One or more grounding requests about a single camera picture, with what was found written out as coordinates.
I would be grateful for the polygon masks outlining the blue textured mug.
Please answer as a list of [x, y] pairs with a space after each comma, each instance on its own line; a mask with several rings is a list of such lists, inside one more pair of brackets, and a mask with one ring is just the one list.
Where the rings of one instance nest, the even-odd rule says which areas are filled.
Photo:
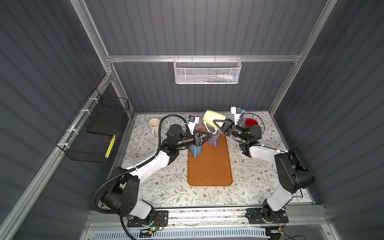
[[190, 146], [190, 151], [193, 158], [197, 158], [198, 155], [200, 155], [203, 151], [203, 146]]

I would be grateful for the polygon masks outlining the purple mug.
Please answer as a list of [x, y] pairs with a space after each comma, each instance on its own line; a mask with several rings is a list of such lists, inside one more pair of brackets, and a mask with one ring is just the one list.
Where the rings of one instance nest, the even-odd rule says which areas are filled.
[[208, 143], [212, 145], [214, 148], [216, 148], [220, 141], [220, 132], [217, 131], [216, 133], [212, 134], [212, 137], [208, 140]]

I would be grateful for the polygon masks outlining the light green mug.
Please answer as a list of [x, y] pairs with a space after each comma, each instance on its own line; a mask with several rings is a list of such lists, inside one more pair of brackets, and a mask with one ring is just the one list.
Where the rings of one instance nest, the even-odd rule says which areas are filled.
[[[225, 119], [226, 119], [225, 115], [215, 111], [207, 110], [203, 117], [203, 123], [209, 133], [215, 134], [223, 126]], [[215, 131], [211, 132], [208, 129], [208, 125], [214, 128]]]

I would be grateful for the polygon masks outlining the red mug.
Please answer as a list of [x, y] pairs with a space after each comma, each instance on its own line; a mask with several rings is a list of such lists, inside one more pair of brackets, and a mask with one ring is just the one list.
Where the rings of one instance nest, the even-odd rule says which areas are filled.
[[258, 124], [259, 124], [258, 121], [255, 119], [248, 118], [245, 120], [245, 128], [248, 128], [248, 127], [253, 126], [253, 125], [258, 125]]

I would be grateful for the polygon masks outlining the white mug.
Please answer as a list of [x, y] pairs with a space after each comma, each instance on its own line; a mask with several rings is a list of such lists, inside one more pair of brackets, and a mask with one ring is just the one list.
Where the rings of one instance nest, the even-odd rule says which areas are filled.
[[154, 136], [159, 135], [159, 125], [160, 125], [160, 119], [157, 119], [157, 118], [150, 119], [149, 127], [151, 128], [151, 133]]

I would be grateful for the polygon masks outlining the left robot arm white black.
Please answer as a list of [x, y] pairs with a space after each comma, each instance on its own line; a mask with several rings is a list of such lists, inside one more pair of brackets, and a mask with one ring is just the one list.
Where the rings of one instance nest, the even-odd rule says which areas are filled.
[[131, 168], [117, 167], [113, 174], [96, 191], [92, 199], [94, 209], [102, 214], [117, 214], [120, 218], [136, 217], [148, 225], [155, 217], [155, 208], [139, 200], [140, 185], [158, 170], [170, 165], [180, 150], [199, 147], [208, 142], [213, 134], [194, 131], [186, 133], [180, 125], [171, 125], [167, 138], [160, 141], [157, 152]]

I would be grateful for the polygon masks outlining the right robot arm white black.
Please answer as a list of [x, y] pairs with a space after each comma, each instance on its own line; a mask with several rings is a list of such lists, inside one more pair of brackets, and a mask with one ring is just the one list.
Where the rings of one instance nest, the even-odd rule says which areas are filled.
[[239, 147], [242, 154], [275, 164], [279, 185], [263, 202], [260, 215], [264, 222], [278, 221], [279, 216], [284, 214], [286, 205], [296, 197], [295, 193], [315, 182], [316, 177], [301, 151], [278, 150], [259, 144], [262, 138], [262, 129], [259, 125], [243, 128], [235, 125], [230, 119], [215, 119], [213, 124], [226, 136], [240, 139]]

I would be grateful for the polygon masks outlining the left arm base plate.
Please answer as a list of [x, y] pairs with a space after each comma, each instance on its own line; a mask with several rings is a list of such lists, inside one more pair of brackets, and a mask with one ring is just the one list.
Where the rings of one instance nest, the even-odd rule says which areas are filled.
[[155, 210], [143, 220], [138, 217], [128, 218], [127, 227], [166, 227], [168, 225], [169, 211]]

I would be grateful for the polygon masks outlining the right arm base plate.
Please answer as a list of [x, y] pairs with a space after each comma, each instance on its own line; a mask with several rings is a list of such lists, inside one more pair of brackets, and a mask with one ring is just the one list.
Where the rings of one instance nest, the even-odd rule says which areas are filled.
[[284, 210], [274, 212], [267, 207], [248, 208], [245, 217], [249, 224], [287, 224], [289, 222], [288, 215]]

